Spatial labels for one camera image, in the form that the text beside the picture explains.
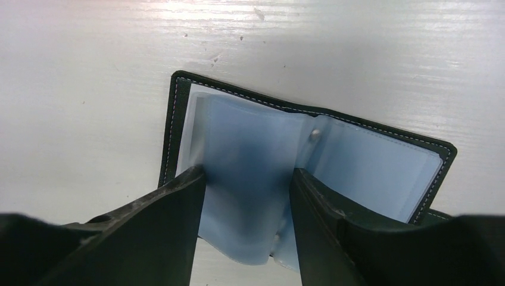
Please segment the card slot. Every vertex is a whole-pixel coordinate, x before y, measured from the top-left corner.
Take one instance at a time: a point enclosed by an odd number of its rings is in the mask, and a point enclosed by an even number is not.
[[[368,209],[408,222],[441,163],[436,153],[332,119],[307,170]]]

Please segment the card holder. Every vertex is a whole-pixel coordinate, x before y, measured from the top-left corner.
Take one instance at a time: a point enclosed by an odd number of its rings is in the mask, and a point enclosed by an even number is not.
[[[231,259],[298,270],[294,168],[401,222],[419,223],[456,155],[449,143],[195,74],[173,76],[160,184],[201,164],[199,235]]]

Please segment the white wooden surface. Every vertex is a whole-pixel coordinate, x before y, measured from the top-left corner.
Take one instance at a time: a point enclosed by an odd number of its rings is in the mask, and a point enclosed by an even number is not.
[[[505,214],[505,4],[0,1],[0,211],[84,222],[157,184],[170,75],[452,142],[434,202]],[[192,285],[299,285],[198,243]]]

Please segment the plastic page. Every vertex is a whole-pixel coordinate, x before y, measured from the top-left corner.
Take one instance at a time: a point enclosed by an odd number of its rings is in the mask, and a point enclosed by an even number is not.
[[[204,165],[203,239],[238,262],[263,264],[272,255],[297,271],[289,209],[295,167],[407,222],[441,163],[432,151],[328,116],[286,113],[192,85],[177,173]]]

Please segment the black object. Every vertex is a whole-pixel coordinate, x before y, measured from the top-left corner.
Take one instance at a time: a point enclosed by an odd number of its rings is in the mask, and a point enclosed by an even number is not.
[[[503,217],[409,225],[303,169],[294,172],[290,198],[303,285],[505,285]]]
[[[88,223],[0,216],[1,285],[189,285],[205,193],[191,168]]]

